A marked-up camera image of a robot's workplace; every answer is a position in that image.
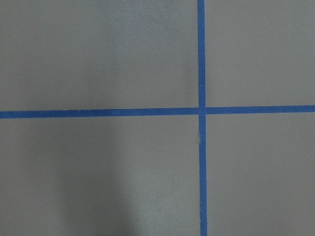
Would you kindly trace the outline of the blue tape strip vertical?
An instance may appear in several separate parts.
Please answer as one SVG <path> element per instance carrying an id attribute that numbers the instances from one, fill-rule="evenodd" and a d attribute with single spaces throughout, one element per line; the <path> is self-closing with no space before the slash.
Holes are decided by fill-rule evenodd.
<path id="1" fill-rule="evenodd" d="M 206 158 L 206 66 L 205 66 L 205 1 L 197 2 L 198 26 L 198 127 L 199 127 L 199 188 L 200 234 L 207 228 L 207 158 Z"/>

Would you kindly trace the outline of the blue tape strip horizontal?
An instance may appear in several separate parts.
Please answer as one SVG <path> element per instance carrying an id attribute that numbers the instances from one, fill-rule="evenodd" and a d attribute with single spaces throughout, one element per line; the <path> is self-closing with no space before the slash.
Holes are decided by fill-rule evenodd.
<path id="1" fill-rule="evenodd" d="M 89 117 L 137 117 L 137 116 L 185 116 L 225 114 L 277 114 L 313 113 L 314 105 L 296 106 L 241 106 L 206 108 L 137 108 L 137 109 L 89 109 L 45 111 L 1 111 L 1 119 L 13 118 L 89 118 Z"/>

